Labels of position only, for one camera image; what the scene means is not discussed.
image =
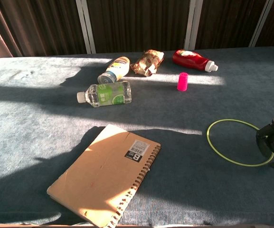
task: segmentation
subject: yellow bottle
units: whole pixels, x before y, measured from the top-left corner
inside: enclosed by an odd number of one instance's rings
[[[129,71],[129,59],[127,57],[117,58],[106,71],[98,77],[99,84],[115,83],[127,75]]]

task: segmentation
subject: red bottle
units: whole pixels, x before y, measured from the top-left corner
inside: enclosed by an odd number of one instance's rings
[[[207,72],[218,70],[218,66],[215,65],[214,61],[204,58],[198,53],[192,51],[176,51],[173,55],[173,62],[187,68],[205,70]]]

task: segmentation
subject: sticker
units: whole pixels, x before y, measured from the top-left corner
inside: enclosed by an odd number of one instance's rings
[[[134,160],[135,162],[139,162],[147,149],[149,148],[149,144],[145,142],[141,142],[139,140],[135,140],[133,145],[130,147],[125,157]]]
[[[122,83],[100,84],[97,86],[100,105],[124,104],[124,90]]]
[[[181,55],[181,56],[196,56],[197,55],[195,52],[185,51],[185,50],[178,50],[177,54]]]

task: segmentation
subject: gray felt tablecloth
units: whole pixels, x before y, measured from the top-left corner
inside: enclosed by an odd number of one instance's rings
[[[0,223],[76,224],[82,219],[46,189],[107,124],[162,145],[120,224],[274,225],[274,169],[241,167],[219,157],[206,130],[235,118],[262,127],[274,117],[274,47],[199,50],[217,72],[175,65],[157,74],[129,72],[132,102],[93,108],[76,93],[96,84],[115,58],[141,53],[0,59]],[[187,92],[176,90],[189,73]],[[212,142],[231,159],[262,162],[255,130],[223,122]]]

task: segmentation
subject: green ring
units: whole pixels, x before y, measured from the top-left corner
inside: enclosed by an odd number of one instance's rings
[[[222,153],[220,153],[212,144],[211,140],[209,139],[209,130],[212,128],[212,126],[214,126],[215,124],[219,123],[219,122],[222,122],[222,121],[234,121],[234,122],[239,122],[239,123],[242,123],[242,124],[246,124],[250,127],[253,127],[255,128],[256,130],[259,130],[258,127],[250,124],[250,123],[247,123],[247,122],[244,122],[244,121],[241,121],[241,120],[235,120],[235,119],[223,119],[223,120],[218,120],[218,121],[215,121],[214,123],[212,123],[209,127],[208,127],[208,130],[207,130],[207,139],[208,139],[208,143],[209,145],[211,146],[211,148],[222,158],[224,158],[225,160],[231,162],[231,163],[234,163],[236,165],[241,165],[241,166],[247,166],[247,167],[258,167],[258,166],[262,166],[262,165],[266,165],[267,163],[269,163],[273,157],[274,157],[274,153],[271,154],[271,157],[264,161],[263,163],[260,163],[260,164],[243,164],[243,163],[239,163],[239,162],[236,162],[232,159],[229,159],[227,158],[226,156],[224,156]]]

